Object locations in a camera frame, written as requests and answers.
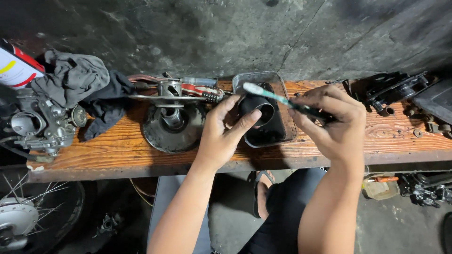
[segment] concrete wall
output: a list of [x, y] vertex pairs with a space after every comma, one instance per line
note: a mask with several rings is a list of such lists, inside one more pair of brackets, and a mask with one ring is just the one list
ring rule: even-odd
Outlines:
[[0, 37], [100, 57], [124, 74], [286, 80], [419, 72], [452, 63], [450, 0], [2, 1]]

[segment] toothbrush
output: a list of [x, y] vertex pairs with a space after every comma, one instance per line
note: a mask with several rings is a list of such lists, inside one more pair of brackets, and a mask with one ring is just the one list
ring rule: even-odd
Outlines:
[[299, 112], [301, 112], [302, 114], [307, 115], [308, 117], [319, 120], [319, 122], [322, 125], [325, 125], [325, 124], [335, 120], [333, 115], [331, 115], [330, 113], [320, 111], [320, 109], [318, 109], [318, 108], [311, 108], [306, 105], [295, 104], [292, 101], [288, 100], [287, 98], [274, 94], [270, 91], [267, 91], [264, 88], [258, 86], [257, 84], [254, 84], [254, 83], [245, 82], [243, 84], [243, 90], [245, 90], [246, 92], [248, 92], [250, 94], [255, 94], [255, 95], [275, 99], [275, 100], [281, 102], [282, 104], [288, 106], [289, 108], [296, 109]]

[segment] yellow stripe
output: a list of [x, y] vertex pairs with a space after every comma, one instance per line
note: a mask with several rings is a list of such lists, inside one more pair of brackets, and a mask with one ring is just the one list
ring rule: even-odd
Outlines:
[[0, 74], [3, 74], [7, 71], [9, 71], [11, 68], [13, 68], [13, 66], [16, 64], [16, 61], [12, 60], [11, 62], [9, 62], [9, 64], [3, 68], [0, 69]]

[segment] hand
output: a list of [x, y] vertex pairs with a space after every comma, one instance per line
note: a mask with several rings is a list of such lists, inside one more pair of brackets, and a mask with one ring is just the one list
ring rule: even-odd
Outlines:
[[261, 111], [255, 109], [251, 113], [244, 115], [228, 130], [225, 127], [224, 120], [239, 99], [239, 95], [233, 95], [222, 101], [207, 114], [198, 154], [196, 154], [193, 165], [216, 172], [229, 161], [237, 149], [237, 144], [242, 136], [262, 116]]
[[324, 85], [294, 98], [296, 104], [307, 105], [333, 114], [337, 121], [320, 127], [306, 115], [290, 109], [295, 124], [317, 145], [319, 151], [332, 162], [363, 162], [366, 109], [363, 104], [333, 85]]

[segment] foot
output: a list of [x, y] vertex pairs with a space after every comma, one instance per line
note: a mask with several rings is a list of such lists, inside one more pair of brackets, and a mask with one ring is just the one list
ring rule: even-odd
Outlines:
[[[267, 170], [267, 173], [271, 176], [273, 181], [275, 181], [275, 177], [272, 175], [272, 172], [270, 170]], [[272, 182], [266, 175], [262, 175], [259, 179], [259, 182], [257, 183], [257, 206], [258, 206], [258, 212], [259, 216], [266, 220], [268, 217], [268, 211], [265, 207], [265, 202], [267, 199], [267, 191], [268, 188], [272, 186]]]

